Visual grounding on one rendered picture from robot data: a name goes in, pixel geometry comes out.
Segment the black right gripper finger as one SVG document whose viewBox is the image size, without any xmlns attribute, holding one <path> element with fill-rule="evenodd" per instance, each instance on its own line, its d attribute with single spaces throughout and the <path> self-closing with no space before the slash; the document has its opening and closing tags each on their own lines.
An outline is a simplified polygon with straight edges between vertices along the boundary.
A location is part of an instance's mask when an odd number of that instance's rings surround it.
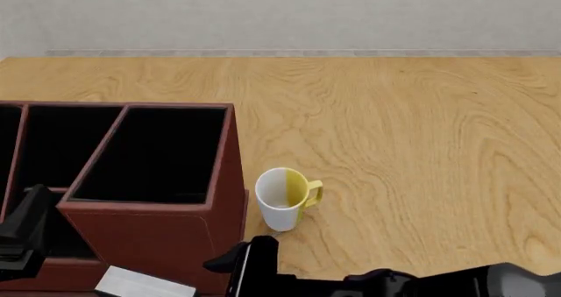
<svg viewBox="0 0 561 297">
<path fill-rule="evenodd" d="M 229 249 L 225 254 L 204 262 L 202 267 L 210 272 L 232 273 L 235 270 L 238 258 L 241 257 L 241 254 L 246 252 L 248 246 L 249 244 L 247 242 L 240 242 Z"/>
</svg>

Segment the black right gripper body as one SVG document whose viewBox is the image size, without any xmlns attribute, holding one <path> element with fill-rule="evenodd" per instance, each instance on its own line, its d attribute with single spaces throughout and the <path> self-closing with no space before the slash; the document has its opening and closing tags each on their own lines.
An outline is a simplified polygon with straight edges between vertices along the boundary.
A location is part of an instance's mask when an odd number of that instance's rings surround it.
<svg viewBox="0 0 561 297">
<path fill-rule="evenodd" d="M 247 242 L 238 258 L 224 297 L 268 297 L 278 271 L 279 241 L 272 236 L 256 236 Z"/>
</svg>

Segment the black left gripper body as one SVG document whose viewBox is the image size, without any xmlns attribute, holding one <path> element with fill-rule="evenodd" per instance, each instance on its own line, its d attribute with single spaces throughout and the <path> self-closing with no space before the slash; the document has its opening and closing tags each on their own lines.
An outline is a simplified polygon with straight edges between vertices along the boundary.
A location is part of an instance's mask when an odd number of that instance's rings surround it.
<svg viewBox="0 0 561 297">
<path fill-rule="evenodd" d="M 0 278 L 35 278 L 44 261 L 44 241 L 0 237 Z"/>
</svg>

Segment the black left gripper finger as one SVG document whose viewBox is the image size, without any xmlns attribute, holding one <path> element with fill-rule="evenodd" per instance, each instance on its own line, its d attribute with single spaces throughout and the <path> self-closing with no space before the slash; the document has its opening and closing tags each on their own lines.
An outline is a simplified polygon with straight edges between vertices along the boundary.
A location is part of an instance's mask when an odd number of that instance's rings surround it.
<svg viewBox="0 0 561 297">
<path fill-rule="evenodd" d="M 44 222 L 50 204 L 50 191 L 43 185 L 33 186 L 24 199 L 0 223 L 0 238 L 31 238 Z"/>
</svg>

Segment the red-brown desk caddy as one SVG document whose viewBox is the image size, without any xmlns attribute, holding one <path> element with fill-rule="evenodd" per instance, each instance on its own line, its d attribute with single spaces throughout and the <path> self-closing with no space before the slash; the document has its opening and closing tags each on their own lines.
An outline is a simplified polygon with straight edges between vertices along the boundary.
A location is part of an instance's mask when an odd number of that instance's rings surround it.
<svg viewBox="0 0 561 297">
<path fill-rule="evenodd" d="M 220 295 L 202 264 L 242 240 L 248 192 L 232 104 L 0 101 L 0 223 L 50 191 L 35 278 L 0 297 L 89 297 L 113 265 Z"/>
</svg>

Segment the white and yellow mug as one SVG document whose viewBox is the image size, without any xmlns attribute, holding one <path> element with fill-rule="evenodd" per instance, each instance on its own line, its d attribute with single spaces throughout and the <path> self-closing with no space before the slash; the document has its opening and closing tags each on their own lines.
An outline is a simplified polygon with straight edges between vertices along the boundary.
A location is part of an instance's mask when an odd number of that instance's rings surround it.
<svg viewBox="0 0 561 297">
<path fill-rule="evenodd" d="M 309 181 L 288 167 L 277 167 L 261 174 L 254 191 L 266 225 L 278 232 L 295 228 L 303 211 L 323 199 L 320 180 Z"/>
</svg>

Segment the grey skirting board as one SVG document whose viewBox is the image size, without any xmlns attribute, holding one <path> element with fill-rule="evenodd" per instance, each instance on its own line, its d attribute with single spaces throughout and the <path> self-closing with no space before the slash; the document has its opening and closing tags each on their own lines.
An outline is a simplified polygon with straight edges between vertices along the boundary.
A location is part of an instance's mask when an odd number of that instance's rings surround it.
<svg viewBox="0 0 561 297">
<path fill-rule="evenodd" d="M 561 57 L 561 49 L 49 49 L 46 57 Z"/>
</svg>

